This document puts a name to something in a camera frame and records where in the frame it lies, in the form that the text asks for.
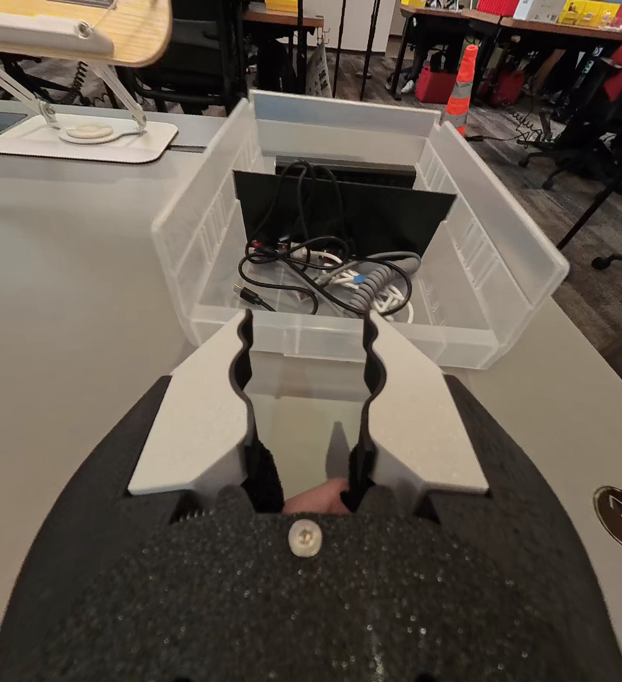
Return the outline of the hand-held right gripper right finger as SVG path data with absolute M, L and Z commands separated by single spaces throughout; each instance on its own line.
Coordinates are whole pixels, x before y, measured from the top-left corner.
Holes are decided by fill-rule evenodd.
M 431 492 L 486 495 L 488 481 L 440 367 L 375 312 L 364 317 L 362 342 L 368 397 L 344 506 L 356 512 L 376 486 L 409 512 Z

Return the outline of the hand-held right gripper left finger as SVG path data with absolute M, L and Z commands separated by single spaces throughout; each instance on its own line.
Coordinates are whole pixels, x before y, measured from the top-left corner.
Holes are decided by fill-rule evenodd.
M 281 512 L 280 478 L 245 393 L 253 322 L 251 310 L 239 311 L 173 370 L 130 478 L 130 495 L 187 491 L 210 511 L 222 489 L 240 486 L 257 512 Z

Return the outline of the clear plastic bin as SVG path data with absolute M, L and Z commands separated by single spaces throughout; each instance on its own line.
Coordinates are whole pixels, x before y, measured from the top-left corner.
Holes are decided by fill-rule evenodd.
M 245 307 L 246 232 L 271 199 L 247 201 L 236 180 L 275 191 L 276 161 L 346 162 L 415 172 L 406 194 L 450 194 L 447 217 L 420 249 L 408 311 L 394 327 L 441 366 L 485 369 L 511 349 L 568 274 L 568 261 L 439 112 L 253 91 L 208 143 L 200 167 L 154 218 L 153 245 L 179 323 L 195 346 Z

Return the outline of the person's right hand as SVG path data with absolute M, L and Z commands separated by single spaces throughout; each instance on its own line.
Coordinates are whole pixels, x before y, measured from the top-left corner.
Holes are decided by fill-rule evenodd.
M 301 492 L 284 502 L 282 513 L 293 514 L 350 514 L 343 503 L 341 494 L 349 490 L 349 482 L 344 478 L 332 478 L 322 484 Z

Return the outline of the black bin divider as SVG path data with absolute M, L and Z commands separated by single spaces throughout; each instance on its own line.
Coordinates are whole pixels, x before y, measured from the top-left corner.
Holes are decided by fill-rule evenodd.
M 389 251 L 423 255 L 458 198 L 450 192 L 341 182 L 319 174 L 233 174 L 248 242 L 275 246 L 336 237 L 358 256 Z

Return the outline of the orange traffic cone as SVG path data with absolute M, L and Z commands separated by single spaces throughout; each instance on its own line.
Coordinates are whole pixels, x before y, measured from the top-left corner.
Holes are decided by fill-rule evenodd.
M 471 44 L 465 48 L 452 93 L 441 118 L 442 125 L 451 124 L 463 137 L 467 127 L 477 54 L 478 46 L 476 44 Z

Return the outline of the red bag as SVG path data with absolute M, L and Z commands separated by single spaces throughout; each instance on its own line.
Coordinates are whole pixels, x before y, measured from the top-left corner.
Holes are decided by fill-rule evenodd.
M 425 104 L 446 105 L 454 89 L 457 73 L 432 71 L 425 64 L 415 86 L 415 98 Z
M 524 70 L 514 70 L 509 67 L 503 67 L 500 70 L 494 68 L 482 81 L 477 97 L 493 108 L 513 106 L 525 81 Z

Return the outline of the black office chair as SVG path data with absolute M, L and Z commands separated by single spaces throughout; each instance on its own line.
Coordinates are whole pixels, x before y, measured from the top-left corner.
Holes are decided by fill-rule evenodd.
M 575 107 L 558 137 L 552 142 L 534 142 L 536 151 L 519 161 L 525 168 L 534 158 L 553 160 L 554 170 L 544 180 L 543 189 L 552 189 L 561 173 L 604 182 L 613 174 L 615 163 L 622 160 L 622 93 L 610 103 L 603 90 L 605 62 L 612 55 L 600 56 L 576 90 Z
M 137 71 L 138 93 L 163 111 L 178 104 L 188 115 L 211 107 L 226 115 L 246 96 L 241 48 L 231 24 L 216 20 L 174 19 L 166 52 Z

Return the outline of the white printed hanging bag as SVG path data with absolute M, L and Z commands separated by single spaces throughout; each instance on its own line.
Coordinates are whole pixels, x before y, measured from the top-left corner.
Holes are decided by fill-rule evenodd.
M 320 42 L 307 56 L 306 86 L 304 94 L 309 97 L 329 98 L 332 96 L 332 75 L 327 62 L 324 42 Z

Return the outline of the bamboo book stand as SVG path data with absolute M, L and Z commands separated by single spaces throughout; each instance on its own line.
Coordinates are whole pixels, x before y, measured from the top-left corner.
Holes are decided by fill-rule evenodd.
M 177 127 L 148 122 L 113 67 L 153 64 L 171 29 L 169 1 L 0 1 L 0 53 L 81 61 L 130 114 L 57 113 L 0 67 L 0 86 L 33 113 L 0 133 L 0 155 L 133 165 L 157 160 Z

